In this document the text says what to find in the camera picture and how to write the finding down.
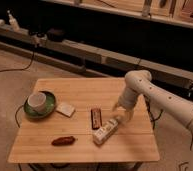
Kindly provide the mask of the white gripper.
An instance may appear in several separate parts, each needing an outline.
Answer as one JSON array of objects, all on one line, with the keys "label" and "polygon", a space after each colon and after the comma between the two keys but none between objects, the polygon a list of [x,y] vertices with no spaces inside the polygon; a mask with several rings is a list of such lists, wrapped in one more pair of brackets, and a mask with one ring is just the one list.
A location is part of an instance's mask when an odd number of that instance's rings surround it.
[{"label": "white gripper", "polygon": [[132,97],[124,97],[120,96],[118,102],[114,103],[112,107],[112,111],[116,111],[120,105],[125,109],[124,111],[124,122],[129,122],[133,115],[134,115],[134,106],[136,104],[137,97],[132,96]]}]

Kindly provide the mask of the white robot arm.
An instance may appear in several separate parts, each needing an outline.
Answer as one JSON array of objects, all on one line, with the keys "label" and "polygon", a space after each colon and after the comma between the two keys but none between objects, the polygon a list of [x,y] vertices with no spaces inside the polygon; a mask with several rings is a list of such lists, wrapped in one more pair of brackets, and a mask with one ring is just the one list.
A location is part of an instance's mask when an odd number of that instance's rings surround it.
[{"label": "white robot arm", "polygon": [[[131,111],[136,105],[138,96],[143,94],[150,101],[156,102],[193,135],[193,102],[154,85],[151,80],[151,73],[147,70],[127,72],[125,88],[113,109],[123,107],[126,111]],[[193,171],[193,143],[188,171]]]}]

